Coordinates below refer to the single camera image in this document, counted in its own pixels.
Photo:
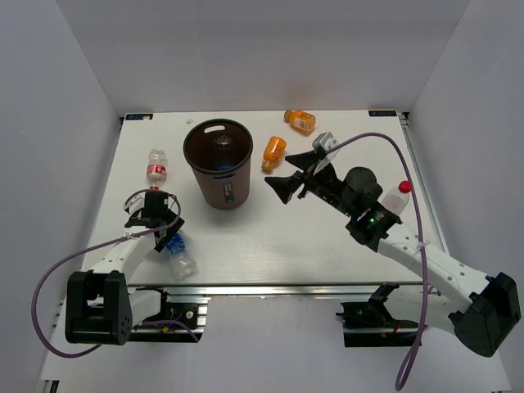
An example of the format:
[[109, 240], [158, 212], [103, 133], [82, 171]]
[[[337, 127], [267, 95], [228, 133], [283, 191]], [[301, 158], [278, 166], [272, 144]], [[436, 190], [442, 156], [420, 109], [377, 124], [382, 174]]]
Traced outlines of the blue label water bottle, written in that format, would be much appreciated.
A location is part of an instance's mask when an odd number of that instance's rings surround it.
[[239, 142], [226, 134], [214, 137], [211, 142], [211, 169], [225, 171], [234, 168], [241, 155]]
[[166, 243], [171, 271], [176, 282], [180, 282], [197, 272], [197, 262], [187, 251], [186, 243], [181, 233], [174, 234]]

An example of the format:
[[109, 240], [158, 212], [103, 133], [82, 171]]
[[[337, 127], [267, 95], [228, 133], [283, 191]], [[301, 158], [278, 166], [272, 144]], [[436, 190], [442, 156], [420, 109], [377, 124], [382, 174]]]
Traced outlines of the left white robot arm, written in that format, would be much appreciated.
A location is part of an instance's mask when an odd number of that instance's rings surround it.
[[173, 306], [163, 291], [128, 287], [138, 266], [152, 253], [162, 252], [184, 224], [171, 206], [179, 206], [175, 195], [145, 192], [143, 207], [124, 225], [126, 229], [145, 228], [145, 233], [125, 235], [90, 270], [70, 275], [65, 308], [69, 343], [122, 346], [132, 329], [144, 321], [157, 327], [171, 321]]

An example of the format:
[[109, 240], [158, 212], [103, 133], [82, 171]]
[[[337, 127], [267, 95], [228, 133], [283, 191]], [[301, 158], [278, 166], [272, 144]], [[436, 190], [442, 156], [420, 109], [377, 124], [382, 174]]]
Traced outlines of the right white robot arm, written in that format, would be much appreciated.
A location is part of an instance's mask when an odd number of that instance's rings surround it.
[[474, 353], [491, 357], [521, 318], [516, 282], [470, 268], [422, 239], [378, 200], [382, 187], [365, 167], [339, 179], [321, 151], [287, 156], [297, 167], [289, 177], [265, 182], [283, 203], [312, 193], [349, 217], [350, 235], [361, 245], [403, 265], [441, 292], [427, 300], [427, 324], [453, 333]]

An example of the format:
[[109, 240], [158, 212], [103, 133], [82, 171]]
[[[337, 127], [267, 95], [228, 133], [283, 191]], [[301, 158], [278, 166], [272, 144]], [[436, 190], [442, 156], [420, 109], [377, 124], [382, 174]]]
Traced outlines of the clear bottle red label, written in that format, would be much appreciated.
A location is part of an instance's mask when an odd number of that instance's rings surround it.
[[167, 177], [168, 160], [163, 150], [152, 149], [148, 156], [147, 182], [150, 189], [161, 188]]

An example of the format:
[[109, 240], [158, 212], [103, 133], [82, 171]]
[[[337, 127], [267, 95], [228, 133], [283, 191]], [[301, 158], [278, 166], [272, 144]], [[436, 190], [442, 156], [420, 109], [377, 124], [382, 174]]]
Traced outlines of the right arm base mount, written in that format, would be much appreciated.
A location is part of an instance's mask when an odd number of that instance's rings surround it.
[[415, 319], [394, 318], [386, 307], [401, 285], [383, 283], [367, 300], [345, 301], [336, 313], [343, 327], [345, 348], [410, 347], [418, 331]]

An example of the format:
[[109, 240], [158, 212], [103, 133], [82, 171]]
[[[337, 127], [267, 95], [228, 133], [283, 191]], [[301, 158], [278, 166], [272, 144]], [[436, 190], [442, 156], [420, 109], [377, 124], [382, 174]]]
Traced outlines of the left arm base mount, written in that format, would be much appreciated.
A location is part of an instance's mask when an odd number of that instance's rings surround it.
[[129, 341], [197, 343], [204, 332], [209, 300], [175, 295], [165, 288], [139, 287], [130, 291], [132, 327]]

